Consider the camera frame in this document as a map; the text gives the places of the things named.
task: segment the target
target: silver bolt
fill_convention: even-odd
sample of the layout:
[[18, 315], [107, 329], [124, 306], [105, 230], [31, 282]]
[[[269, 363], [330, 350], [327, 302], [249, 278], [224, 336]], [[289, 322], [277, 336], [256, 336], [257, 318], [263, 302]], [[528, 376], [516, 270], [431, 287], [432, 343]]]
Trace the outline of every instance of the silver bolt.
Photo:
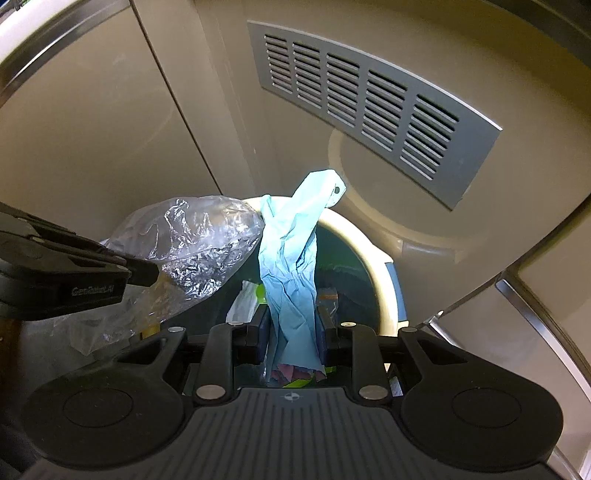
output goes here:
[[365, 385], [359, 389], [359, 395], [366, 400], [383, 400], [388, 396], [388, 390], [379, 385]]
[[195, 393], [204, 400], [217, 400], [226, 394], [226, 389], [221, 385], [202, 385]]

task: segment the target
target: beige wall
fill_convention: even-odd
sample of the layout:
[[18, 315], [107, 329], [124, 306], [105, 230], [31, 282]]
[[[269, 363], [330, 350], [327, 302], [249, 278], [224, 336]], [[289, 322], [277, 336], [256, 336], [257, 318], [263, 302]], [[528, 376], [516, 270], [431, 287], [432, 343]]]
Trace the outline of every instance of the beige wall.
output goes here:
[[591, 207], [519, 271], [591, 362]]
[[[276, 170], [272, 193], [290, 194], [310, 170], [339, 170], [348, 192], [336, 209], [397, 259], [411, 322], [497, 274], [591, 192], [591, 71], [508, 12], [479, 0], [196, 0], [196, 7], [238, 141], [256, 151], [245, 155], [253, 174]], [[458, 206], [448, 211], [366, 148], [261, 90], [247, 20], [380, 56], [503, 127]]]
[[0, 201], [95, 239], [149, 203], [218, 193], [131, 9], [15, 92], [0, 145]]

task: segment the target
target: crumpled plastic bag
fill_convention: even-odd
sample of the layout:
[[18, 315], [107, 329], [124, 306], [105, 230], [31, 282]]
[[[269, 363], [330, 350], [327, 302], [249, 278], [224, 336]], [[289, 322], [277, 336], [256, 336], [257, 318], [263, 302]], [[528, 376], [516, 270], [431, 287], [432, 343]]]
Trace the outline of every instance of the crumpled plastic bag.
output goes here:
[[57, 317], [84, 355], [128, 339], [205, 300], [250, 256], [264, 223], [246, 202], [223, 196], [180, 197], [127, 217], [105, 242], [116, 252], [152, 260], [151, 287], [128, 285], [122, 302]]

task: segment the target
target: gray vent panel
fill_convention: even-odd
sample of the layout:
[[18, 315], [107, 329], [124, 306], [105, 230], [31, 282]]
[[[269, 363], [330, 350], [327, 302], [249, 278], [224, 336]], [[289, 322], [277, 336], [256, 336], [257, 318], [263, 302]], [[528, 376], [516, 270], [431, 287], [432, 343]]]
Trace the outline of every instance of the gray vent panel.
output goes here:
[[248, 22], [261, 86], [400, 169], [449, 208], [501, 128], [428, 81], [355, 48]]

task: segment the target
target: metal edge strip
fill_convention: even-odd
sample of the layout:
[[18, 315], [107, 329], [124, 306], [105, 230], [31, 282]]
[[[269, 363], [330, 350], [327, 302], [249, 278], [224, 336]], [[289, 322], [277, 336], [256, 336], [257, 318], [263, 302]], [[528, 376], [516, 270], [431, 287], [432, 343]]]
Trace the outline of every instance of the metal edge strip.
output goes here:
[[591, 401], [591, 367], [569, 334], [518, 278], [505, 273], [495, 287], [540, 334]]
[[526, 21], [591, 68], [591, 12], [583, 4], [574, 0], [483, 1]]
[[35, 32], [0, 65], [0, 107], [58, 52], [129, 7], [129, 0], [88, 0]]

